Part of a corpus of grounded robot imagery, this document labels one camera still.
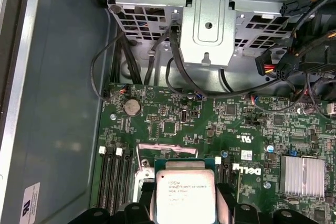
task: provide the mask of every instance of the motherboard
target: motherboard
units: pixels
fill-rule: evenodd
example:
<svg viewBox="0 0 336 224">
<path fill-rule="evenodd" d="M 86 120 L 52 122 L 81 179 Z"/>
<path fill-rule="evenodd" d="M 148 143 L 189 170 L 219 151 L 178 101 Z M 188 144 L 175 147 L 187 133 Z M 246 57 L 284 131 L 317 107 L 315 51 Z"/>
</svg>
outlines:
<svg viewBox="0 0 336 224">
<path fill-rule="evenodd" d="M 111 101 L 102 105 L 91 207 L 113 214 L 138 199 L 141 183 L 154 181 L 157 158 L 212 157 L 216 181 L 229 184 L 237 202 L 265 214 L 289 208 L 335 223 L 336 124 L 307 101 L 271 113 L 248 95 L 208 99 L 114 83 L 110 90 Z M 259 96 L 258 104 L 278 110 L 290 99 Z"/>
</svg>

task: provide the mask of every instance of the label sticker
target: label sticker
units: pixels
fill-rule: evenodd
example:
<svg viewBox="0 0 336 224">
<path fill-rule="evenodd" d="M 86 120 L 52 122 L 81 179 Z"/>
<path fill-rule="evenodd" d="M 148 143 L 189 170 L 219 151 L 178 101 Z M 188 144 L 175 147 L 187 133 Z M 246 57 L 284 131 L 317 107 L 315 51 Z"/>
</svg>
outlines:
<svg viewBox="0 0 336 224">
<path fill-rule="evenodd" d="M 252 161 L 252 151 L 246 151 L 246 150 L 242 150 L 241 151 L 242 155 L 240 157 L 241 160 L 248 160 L 248 161 Z"/>
<path fill-rule="evenodd" d="M 21 207 L 20 224 L 33 224 L 36 217 L 36 208 L 40 183 L 36 183 L 25 189 Z"/>
</svg>

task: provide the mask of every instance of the aluminum heatsink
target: aluminum heatsink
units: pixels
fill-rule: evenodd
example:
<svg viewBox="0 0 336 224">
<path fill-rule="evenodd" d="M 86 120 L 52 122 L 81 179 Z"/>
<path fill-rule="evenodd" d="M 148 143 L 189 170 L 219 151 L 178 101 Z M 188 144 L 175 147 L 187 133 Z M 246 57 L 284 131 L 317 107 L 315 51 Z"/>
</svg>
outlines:
<svg viewBox="0 0 336 224">
<path fill-rule="evenodd" d="M 288 195 L 324 197 L 324 160 L 281 157 L 280 191 Z"/>
</svg>

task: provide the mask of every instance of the green circuit board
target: green circuit board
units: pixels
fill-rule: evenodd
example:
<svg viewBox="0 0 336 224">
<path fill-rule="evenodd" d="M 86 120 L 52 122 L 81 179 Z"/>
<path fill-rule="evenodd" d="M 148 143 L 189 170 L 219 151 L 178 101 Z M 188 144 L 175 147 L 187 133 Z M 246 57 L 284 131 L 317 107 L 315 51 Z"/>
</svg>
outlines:
<svg viewBox="0 0 336 224">
<path fill-rule="evenodd" d="M 239 203 L 251 204 L 267 214 L 276 209 L 290 208 L 319 223 L 335 222 L 336 124 L 322 119 L 315 112 L 304 113 L 309 104 L 298 103 L 286 112 L 266 113 L 255 108 L 249 96 L 229 99 L 183 97 L 168 88 L 125 87 L 121 84 L 110 84 L 110 89 L 113 99 L 102 106 L 98 147 L 105 146 L 108 150 L 118 146 L 131 151 L 130 165 L 123 168 L 130 171 L 130 182 L 123 190 L 133 189 L 133 177 L 138 169 L 134 149 L 138 143 L 179 145 L 196 149 L 200 158 L 227 154 L 223 160 L 228 163 L 260 168 L 260 174 L 233 171 L 229 183 Z M 129 100 L 139 103 L 136 115 L 129 116 L 125 112 Z M 276 110 L 288 106 L 289 99 L 259 97 L 258 104 Z M 324 109 L 326 106 L 327 103 L 322 102 Z M 267 146 L 272 146 L 274 152 L 267 152 Z M 149 161 L 150 166 L 159 157 L 194 156 L 167 150 L 143 150 L 140 155 Z M 325 160 L 326 197 L 284 196 L 279 190 L 281 157 L 284 155 Z M 101 193 L 103 162 L 103 155 L 97 155 L 91 197 L 93 207 L 97 206 Z M 265 182 L 270 183 L 270 188 L 265 188 Z M 125 202 L 131 199 L 131 193 L 124 196 Z"/>
</svg>

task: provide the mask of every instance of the white connector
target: white connector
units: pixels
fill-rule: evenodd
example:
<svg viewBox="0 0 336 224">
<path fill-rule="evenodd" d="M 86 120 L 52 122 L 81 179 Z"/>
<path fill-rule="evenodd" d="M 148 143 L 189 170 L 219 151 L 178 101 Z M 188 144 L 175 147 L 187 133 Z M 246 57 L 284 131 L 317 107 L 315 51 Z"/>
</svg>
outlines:
<svg viewBox="0 0 336 224">
<path fill-rule="evenodd" d="M 327 105 L 327 113 L 328 115 L 335 115 L 336 114 L 336 103 L 329 103 Z"/>
<path fill-rule="evenodd" d="M 122 156 L 122 148 L 117 147 L 117 149 L 115 149 L 115 152 L 116 156 Z"/>
<path fill-rule="evenodd" d="M 222 163 L 222 157 L 215 157 L 215 164 L 220 165 Z"/>
<path fill-rule="evenodd" d="M 106 147 L 105 146 L 100 146 L 99 150 L 98 150 L 98 153 L 104 155 L 106 153 Z"/>
</svg>

